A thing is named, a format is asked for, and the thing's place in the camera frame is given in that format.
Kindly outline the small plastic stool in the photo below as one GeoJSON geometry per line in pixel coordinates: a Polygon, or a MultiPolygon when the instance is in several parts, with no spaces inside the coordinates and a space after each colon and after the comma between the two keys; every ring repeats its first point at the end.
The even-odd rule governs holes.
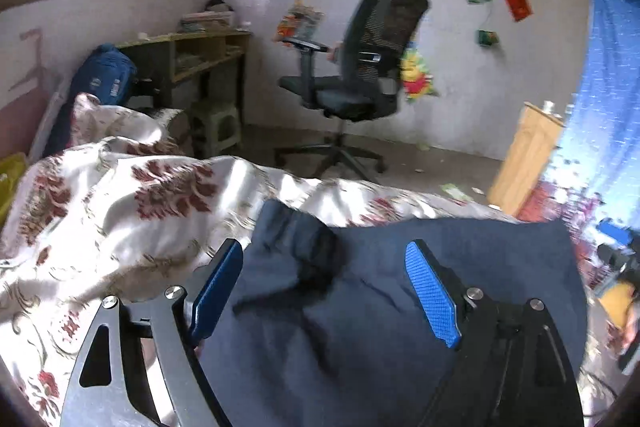
{"type": "Polygon", "coordinates": [[[217,156],[242,143],[240,116],[233,104],[194,104],[190,126],[194,150],[205,158],[217,156]]]}

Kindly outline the colourful anime poster low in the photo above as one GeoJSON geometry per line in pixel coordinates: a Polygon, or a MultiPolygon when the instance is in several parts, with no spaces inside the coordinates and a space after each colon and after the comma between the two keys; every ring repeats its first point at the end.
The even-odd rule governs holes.
{"type": "Polygon", "coordinates": [[[302,0],[296,0],[278,23],[273,40],[282,42],[285,38],[312,40],[324,14],[302,0]]]}

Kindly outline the green hanging wall pouch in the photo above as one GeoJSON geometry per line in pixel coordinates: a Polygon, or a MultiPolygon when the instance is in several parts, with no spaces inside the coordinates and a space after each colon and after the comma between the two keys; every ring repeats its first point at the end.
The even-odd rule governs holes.
{"type": "Polygon", "coordinates": [[[498,46],[500,39],[495,31],[488,29],[479,29],[476,32],[476,41],[479,46],[483,48],[491,48],[492,46],[498,46]]]}

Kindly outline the floral white red bedspread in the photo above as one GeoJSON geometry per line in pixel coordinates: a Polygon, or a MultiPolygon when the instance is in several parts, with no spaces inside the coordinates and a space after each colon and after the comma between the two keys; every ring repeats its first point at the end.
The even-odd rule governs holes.
{"type": "Polygon", "coordinates": [[[233,156],[182,156],[156,119],[84,95],[72,147],[30,167],[1,231],[1,355],[37,423],[61,420],[98,300],[137,296],[250,240],[279,199],[337,228],[410,219],[490,225],[476,202],[344,179],[303,179],[233,156]]]}

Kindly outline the Winnie the Pooh poster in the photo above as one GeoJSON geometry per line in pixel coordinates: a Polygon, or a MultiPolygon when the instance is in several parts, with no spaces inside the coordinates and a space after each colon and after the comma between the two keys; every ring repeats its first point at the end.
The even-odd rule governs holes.
{"type": "Polygon", "coordinates": [[[400,78],[408,102],[418,101],[422,96],[439,96],[434,77],[413,42],[401,57],[400,78]]]}

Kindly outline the blue dotted wardrobe curtain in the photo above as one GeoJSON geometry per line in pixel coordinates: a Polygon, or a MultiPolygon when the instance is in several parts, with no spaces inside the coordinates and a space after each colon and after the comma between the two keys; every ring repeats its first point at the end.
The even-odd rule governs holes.
{"type": "Polygon", "coordinates": [[[639,0],[591,0],[582,80],[518,219],[562,220],[586,285],[612,281],[597,249],[620,243],[597,227],[639,226],[639,0]]]}

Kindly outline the red diamond paper decoration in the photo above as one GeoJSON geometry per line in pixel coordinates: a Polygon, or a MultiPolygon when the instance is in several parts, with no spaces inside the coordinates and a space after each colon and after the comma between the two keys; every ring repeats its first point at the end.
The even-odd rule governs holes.
{"type": "Polygon", "coordinates": [[[532,7],[528,0],[504,0],[508,6],[513,19],[521,22],[533,14],[532,7]]]}

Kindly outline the blue backpack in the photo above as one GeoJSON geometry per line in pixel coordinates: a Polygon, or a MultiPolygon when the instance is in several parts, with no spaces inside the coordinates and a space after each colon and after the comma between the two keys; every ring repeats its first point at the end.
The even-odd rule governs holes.
{"type": "Polygon", "coordinates": [[[95,96],[102,105],[119,105],[125,101],[129,83],[137,74],[130,58],[111,43],[97,46],[81,64],[68,90],[67,100],[78,94],[95,96]]]}

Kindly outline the wooden desk with shelves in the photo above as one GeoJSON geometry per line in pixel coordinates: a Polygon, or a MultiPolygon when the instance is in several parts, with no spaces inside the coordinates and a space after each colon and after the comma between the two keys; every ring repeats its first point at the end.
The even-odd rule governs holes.
{"type": "Polygon", "coordinates": [[[154,109],[174,108],[175,91],[193,82],[195,101],[231,102],[243,116],[251,38],[241,29],[172,32],[117,43],[115,48],[137,67],[131,98],[146,96],[154,109]]]}

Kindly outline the light wooden cabinet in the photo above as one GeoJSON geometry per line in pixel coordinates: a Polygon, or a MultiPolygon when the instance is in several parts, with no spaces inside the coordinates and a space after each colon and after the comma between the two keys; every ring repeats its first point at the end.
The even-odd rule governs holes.
{"type": "Polygon", "coordinates": [[[526,102],[512,143],[487,195],[490,205],[515,217],[544,172],[564,129],[558,118],[526,102]]]}

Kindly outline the black mesh office chair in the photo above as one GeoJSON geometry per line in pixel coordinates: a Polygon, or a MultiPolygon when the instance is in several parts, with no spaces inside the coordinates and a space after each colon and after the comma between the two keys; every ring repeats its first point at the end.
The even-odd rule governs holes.
{"type": "Polygon", "coordinates": [[[314,57],[328,52],[328,46],[300,37],[282,39],[299,53],[299,74],[282,77],[279,87],[296,94],[306,109],[337,119],[338,129],[321,143],[277,147],[273,157],[278,167],[291,155],[320,155],[316,178],[342,164],[371,183],[376,178],[361,164],[363,159],[372,160],[378,173],[387,170],[382,155],[345,143],[345,124],[397,113],[401,60],[430,6],[430,0],[360,0],[337,48],[336,76],[314,72],[314,57]]]}

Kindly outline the dark navy puffer jacket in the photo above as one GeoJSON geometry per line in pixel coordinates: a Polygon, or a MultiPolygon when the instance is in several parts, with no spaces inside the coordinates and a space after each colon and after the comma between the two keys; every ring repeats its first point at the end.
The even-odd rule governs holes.
{"type": "Polygon", "coordinates": [[[503,303],[541,299],[570,364],[587,303],[559,221],[411,219],[331,228],[270,199],[201,367],[235,426],[414,426],[454,355],[432,333],[406,273],[421,239],[503,303]]]}

